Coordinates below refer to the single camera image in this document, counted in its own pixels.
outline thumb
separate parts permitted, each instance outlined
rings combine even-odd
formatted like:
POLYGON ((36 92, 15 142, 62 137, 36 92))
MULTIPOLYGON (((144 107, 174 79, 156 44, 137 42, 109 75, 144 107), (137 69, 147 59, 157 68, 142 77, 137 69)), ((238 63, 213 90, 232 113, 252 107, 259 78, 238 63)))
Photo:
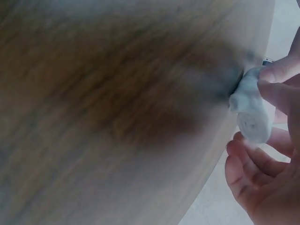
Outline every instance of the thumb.
POLYGON ((270 102, 285 115, 289 114, 295 100, 300 97, 300 92, 297 88, 283 83, 269 83, 259 80, 257 84, 262 98, 270 102))
POLYGON ((297 54, 273 62, 260 72, 259 77, 269 82, 284 82, 299 74, 300 59, 297 54))

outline white surface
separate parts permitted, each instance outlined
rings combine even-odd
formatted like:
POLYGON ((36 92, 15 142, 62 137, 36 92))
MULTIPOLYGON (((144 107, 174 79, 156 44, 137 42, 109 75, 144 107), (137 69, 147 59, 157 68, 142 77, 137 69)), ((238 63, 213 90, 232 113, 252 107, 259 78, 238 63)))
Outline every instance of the white surface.
POLYGON ((279 60, 289 51, 300 27, 300 9, 296 0, 276 0, 266 57, 279 60))
MULTIPOLYGON (((266 57, 278 60, 286 56, 300 26, 300 9, 296 0, 276 0, 266 57)), ((288 161, 271 147, 263 149, 279 161, 288 161)), ((225 180, 224 152, 201 193, 180 225, 253 225, 248 215, 235 202, 225 180)))

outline finger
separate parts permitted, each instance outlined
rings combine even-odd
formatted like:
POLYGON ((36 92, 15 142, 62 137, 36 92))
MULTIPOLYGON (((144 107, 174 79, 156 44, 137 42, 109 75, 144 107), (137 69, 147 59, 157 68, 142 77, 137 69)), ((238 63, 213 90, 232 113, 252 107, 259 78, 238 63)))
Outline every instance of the finger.
POLYGON ((292 42, 292 46, 289 55, 300 55, 300 28, 298 28, 295 38, 292 42))
POLYGON ((259 77, 272 83, 281 83, 298 73, 300 73, 300 57, 293 54, 267 66, 260 72, 259 77))
POLYGON ((258 88, 261 96, 285 115, 288 115, 292 101, 299 97, 297 88, 290 87, 283 83, 269 83, 259 80, 258 88))
POLYGON ((290 132, 291 141, 294 145, 294 158, 297 158, 297 161, 300 163, 300 107, 299 104, 291 109, 291 112, 288 117, 288 128, 290 132))
POLYGON ((249 143, 240 132, 236 133, 234 138, 240 142, 243 142, 250 159, 262 173, 275 178, 286 169, 288 163, 274 160, 261 148, 249 143))
POLYGON ((225 176, 235 200, 249 213, 254 205, 256 191, 247 180, 242 164, 236 156, 227 158, 225 176))
POLYGON ((289 132, 286 130, 273 127, 267 144, 289 158, 293 156, 294 145, 289 132))
POLYGON ((293 76, 292 78, 286 80, 284 84, 295 88, 300 87, 300 74, 297 74, 296 76, 293 76))
POLYGON ((276 109, 274 123, 287 123, 287 115, 276 109))
POLYGON ((239 141, 231 141, 227 145, 227 152, 230 156, 236 156, 239 158, 244 173, 252 184, 259 188, 273 181, 273 178, 264 174, 254 164, 249 155, 246 152, 245 146, 239 141))

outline hand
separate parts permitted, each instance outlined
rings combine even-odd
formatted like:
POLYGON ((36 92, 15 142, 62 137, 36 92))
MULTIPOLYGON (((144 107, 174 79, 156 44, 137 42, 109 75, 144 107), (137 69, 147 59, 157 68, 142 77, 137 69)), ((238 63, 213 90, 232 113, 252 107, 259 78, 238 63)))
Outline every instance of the hand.
MULTIPOLYGON (((300 87, 300 28, 285 58, 272 63, 260 74, 260 78, 269 82, 283 82, 289 86, 300 87)), ((276 110, 275 123, 286 123, 287 116, 276 110)))
POLYGON ((300 88, 261 80, 258 87, 264 99, 287 115, 289 131, 273 128, 267 144, 291 158, 291 162, 275 161, 237 133, 227 145, 226 180, 236 201, 255 225, 298 225, 300 88))

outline white tissue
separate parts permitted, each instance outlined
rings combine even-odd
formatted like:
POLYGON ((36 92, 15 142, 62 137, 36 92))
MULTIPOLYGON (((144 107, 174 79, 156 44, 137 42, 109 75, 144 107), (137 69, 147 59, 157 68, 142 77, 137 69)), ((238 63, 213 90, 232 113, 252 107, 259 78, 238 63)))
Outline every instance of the white tissue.
POLYGON ((262 68, 249 70, 229 98, 230 110, 238 114, 241 133, 253 143, 268 141, 275 118, 275 107, 261 97, 257 87, 262 68))

